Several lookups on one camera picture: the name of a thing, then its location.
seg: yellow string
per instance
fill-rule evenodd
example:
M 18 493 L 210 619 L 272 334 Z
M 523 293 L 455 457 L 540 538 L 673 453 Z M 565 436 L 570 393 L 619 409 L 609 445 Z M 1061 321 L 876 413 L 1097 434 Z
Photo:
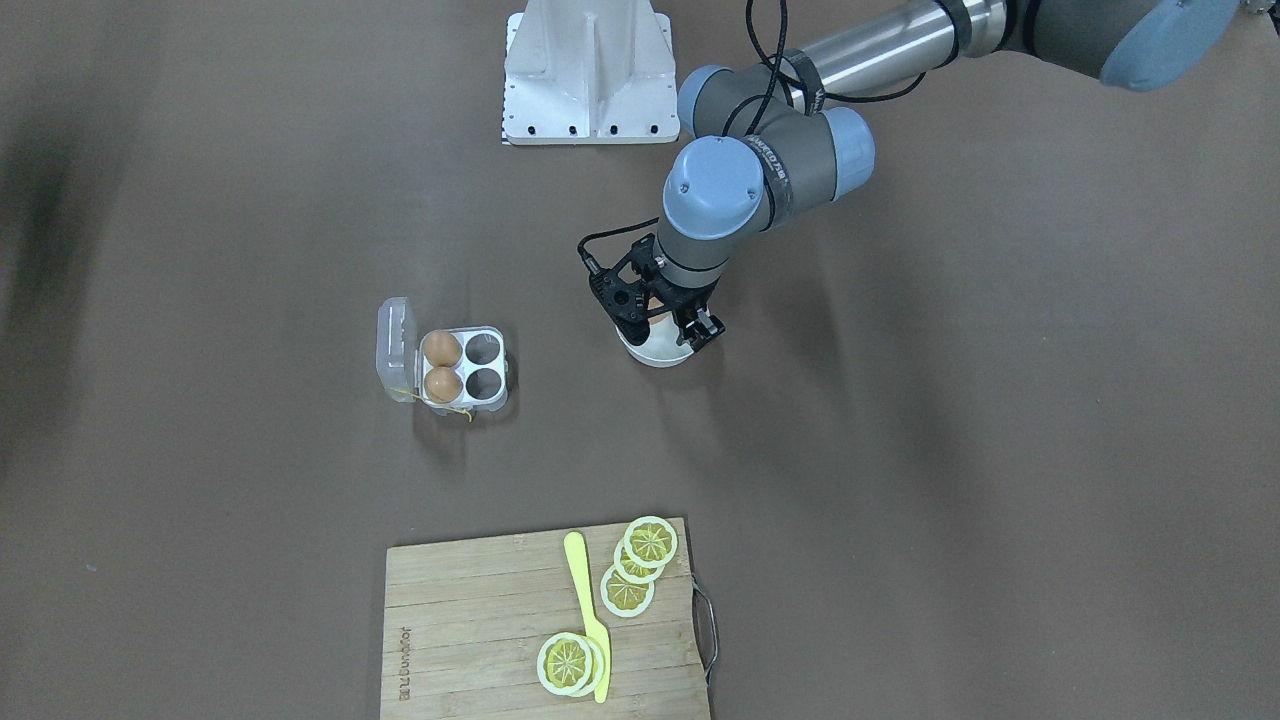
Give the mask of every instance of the yellow string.
M 407 396 L 410 396 L 410 397 L 412 397 L 415 400 L 421 400 L 422 402 L 428 402 L 428 404 L 431 405 L 431 407 L 439 407 L 440 410 L 448 410 L 449 413 L 457 413 L 458 415 L 466 415 L 468 423 L 471 420 L 475 420 L 475 415 L 472 415 L 472 413 L 470 410 L 458 410 L 456 407 L 449 407 L 448 405 L 435 405 L 434 401 L 430 401 L 430 400 L 422 397 L 421 395 L 415 395 L 415 393 L 412 393 L 412 392 L 410 392 L 407 389 L 401 389 L 398 387 L 393 387 L 392 389 L 394 389 L 396 392 L 398 392 L 401 395 L 407 395 Z

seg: plastic lemon slice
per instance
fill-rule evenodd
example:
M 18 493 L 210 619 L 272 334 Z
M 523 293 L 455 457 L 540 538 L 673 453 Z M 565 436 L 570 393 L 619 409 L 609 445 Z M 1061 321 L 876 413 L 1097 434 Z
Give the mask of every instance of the plastic lemon slice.
M 593 641 L 591 638 L 582 637 L 586 644 L 591 646 L 591 682 L 582 685 L 582 689 L 571 694 L 570 697 L 586 697 L 595 692 L 595 685 L 600 684 L 604 679 L 604 650 Z
M 622 546 L 636 565 L 658 569 L 676 556 L 676 529 L 662 518 L 636 518 L 622 534 Z
M 600 578 L 600 600 L 618 618 L 635 618 L 653 602 L 653 583 L 628 583 L 618 577 L 617 568 Z
M 591 679 L 591 646 L 573 633 L 557 633 L 538 651 L 538 682 L 547 692 L 571 696 Z
M 636 564 L 635 557 L 627 552 L 626 546 L 622 541 L 613 548 L 613 570 L 617 571 L 618 577 L 628 583 L 635 583 L 643 585 L 652 583 L 662 575 L 662 569 L 666 568 L 641 568 Z

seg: white mounting pedestal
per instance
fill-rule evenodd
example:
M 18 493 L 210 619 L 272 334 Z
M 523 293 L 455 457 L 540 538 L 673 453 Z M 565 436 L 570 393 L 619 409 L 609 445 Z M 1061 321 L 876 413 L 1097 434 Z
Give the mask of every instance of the white mounting pedestal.
M 689 345 L 676 342 L 680 338 L 680 328 L 671 319 L 671 313 L 667 313 L 657 323 L 649 324 L 649 340 L 639 347 L 627 342 L 618 328 L 613 328 L 613 332 L 618 334 L 622 346 L 627 348 L 627 352 L 632 357 L 650 368 L 675 368 L 689 360 L 694 354 L 694 348 L 689 347 Z
M 673 142 L 671 19 L 649 0 L 529 0 L 507 20 L 503 140 Z

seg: egg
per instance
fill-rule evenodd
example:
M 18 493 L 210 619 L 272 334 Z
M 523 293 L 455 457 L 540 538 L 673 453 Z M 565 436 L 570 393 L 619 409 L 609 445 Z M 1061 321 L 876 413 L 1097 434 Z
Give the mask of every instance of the egg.
M 449 368 L 431 368 L 422 384 L 431 402 L 453 402 L 462 393 L 462 379 Z
M 462 359 L 462 346 L 449 331 L 431 331 L 422 341 L 422 355 L 433 368 L 452 368 Z

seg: clear plastic egg carton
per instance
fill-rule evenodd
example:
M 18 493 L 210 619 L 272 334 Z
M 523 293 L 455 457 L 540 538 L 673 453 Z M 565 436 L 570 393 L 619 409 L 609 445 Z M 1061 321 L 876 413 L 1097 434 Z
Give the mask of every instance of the clear plastic egg carton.
M 449 410 L 488 410 L 502 409 L 507 404 L 507 347 L 498 328 L 481 325 L 477 328 L 447 328 L 462 346 L 462 357 L 451 369 L 462 380 L 462 393 L 452 402 L 435 402 L 421 393 L 422 402 L 442 415 Z M 426 363 L 426 336 L 419 341 L 417 355 L 422 359 L 422 374 L 431 369 Z
M 425 388 L 431 370 L 417 322 L 407 297 L 392 297 L 378 310 L 378 348 L 374 364 L 387 395 L 397 402 L 422 401 L 438 415 L 495 413 L 507 404 L 507 343 L 502 332 L 489 325 L 445 329 L 462 347 L 462 356 L 449 366 L 462 391 L 451 402 L 435 402 Z

